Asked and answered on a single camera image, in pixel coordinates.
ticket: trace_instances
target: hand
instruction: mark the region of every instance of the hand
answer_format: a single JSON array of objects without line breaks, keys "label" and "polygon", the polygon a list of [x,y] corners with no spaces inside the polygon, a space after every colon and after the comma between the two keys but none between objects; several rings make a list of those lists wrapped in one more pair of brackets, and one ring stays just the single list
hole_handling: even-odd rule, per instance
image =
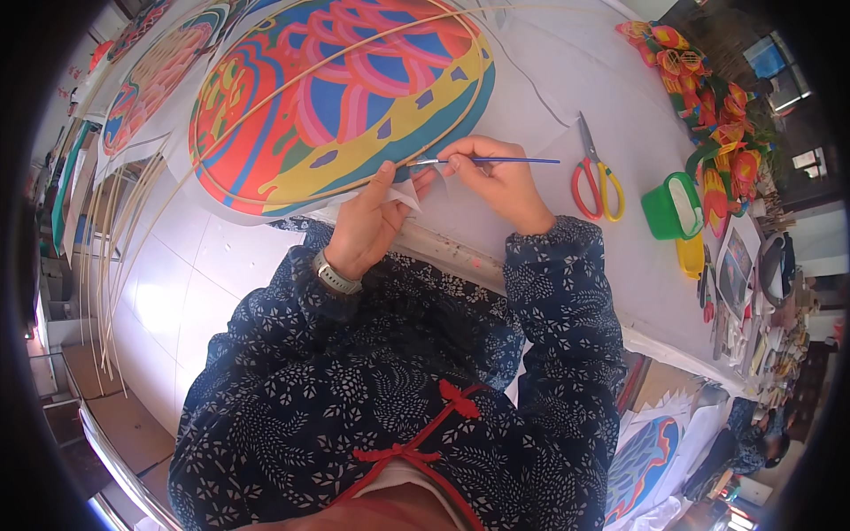
[{"label": "hand", "polygon": [[[436,176],[432,167],[413,175],[419,199],[431,190]],[[334,271],[349,280],[360,280],[381,261],[411,211],[398,200],[383,202],[393,178],[395,164],[385,161],[363,191],[339,207],[337,227],[325,249],[325,258]]]},{"label": "hand", "polygon": [[473,155],[525,157],[523,147],[473,135],[452,142],[437,158],[449,160],[444,176],[460,176],[464,184],[520,234],[549,232],[555,225],[555,217],[537,193],[528,162],[489,162],[482,169],[469,160]]}]

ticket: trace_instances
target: window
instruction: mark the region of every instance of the window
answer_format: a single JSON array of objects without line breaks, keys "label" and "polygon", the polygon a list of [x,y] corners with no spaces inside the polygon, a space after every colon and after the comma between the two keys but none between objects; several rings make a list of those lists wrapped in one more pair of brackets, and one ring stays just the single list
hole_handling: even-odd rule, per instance
[{"label": "window", "polygon": [[744,57],[757,77],[768,79],[773,85],[768,99],[775,112],[790,111],[796,102],[812,93],[794,56],[776,31],[746,49]]},{"label": "window", "polygon": [[806,151],[791,159],[794,169],[803,170],[810,179],[826,177],[826,164],[824,163],[824,150],[816,148]]}]

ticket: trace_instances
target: white paste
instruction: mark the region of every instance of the white paste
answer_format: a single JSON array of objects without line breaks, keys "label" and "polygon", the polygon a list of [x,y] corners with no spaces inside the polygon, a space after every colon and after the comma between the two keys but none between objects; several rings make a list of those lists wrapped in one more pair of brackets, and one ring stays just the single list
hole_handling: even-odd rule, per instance
[{"label": "white paste", "polygon": [[682,231],[686,236],[690,236],[694,232],[697,220],[694,208],[690,205],[688,192],[685,190],[682,181],[677,178],[670,179],[668,188],[670,189],[670,197],[673,199],[673,205],[676,207],[676,213],[679,215]]}]

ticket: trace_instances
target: floor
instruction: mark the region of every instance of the floor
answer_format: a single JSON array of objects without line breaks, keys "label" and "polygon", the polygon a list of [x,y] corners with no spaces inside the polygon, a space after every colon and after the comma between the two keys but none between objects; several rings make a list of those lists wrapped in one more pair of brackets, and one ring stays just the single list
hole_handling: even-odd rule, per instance
[{"label": "floor", "polygon": [[[155,185],[129,257],[172,187],[170,179]],[[227,329],[236,304],[267,285],[302,239],[265,225],[227,223],[182,194],[168,204],[129,274],[122,274],[127,280],[113,327],[125,381],[170,433],[206,363],[210,337]]]}]

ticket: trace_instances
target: green container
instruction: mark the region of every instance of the green container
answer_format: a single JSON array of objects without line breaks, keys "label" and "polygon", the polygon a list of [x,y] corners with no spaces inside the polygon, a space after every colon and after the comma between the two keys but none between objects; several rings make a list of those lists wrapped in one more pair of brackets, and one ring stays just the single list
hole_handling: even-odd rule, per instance
[{"label": "green container", "polygon": [[664,179],[664,183],[643,195],[640,200],[643,215],[646,216],[649,230],[652,231],[656,240],[690,240],[700,231],[696,230],[693,234],[685,234],[682,230],[679,215],[676,213],[676,205],[673,204],[673,198],[670,195],[671,179],[678,179],[682,183],[685,193],[688,194],[688,199],[690,199],[691,208],[702,207],[691,177],[685,172],[674,172]]}]

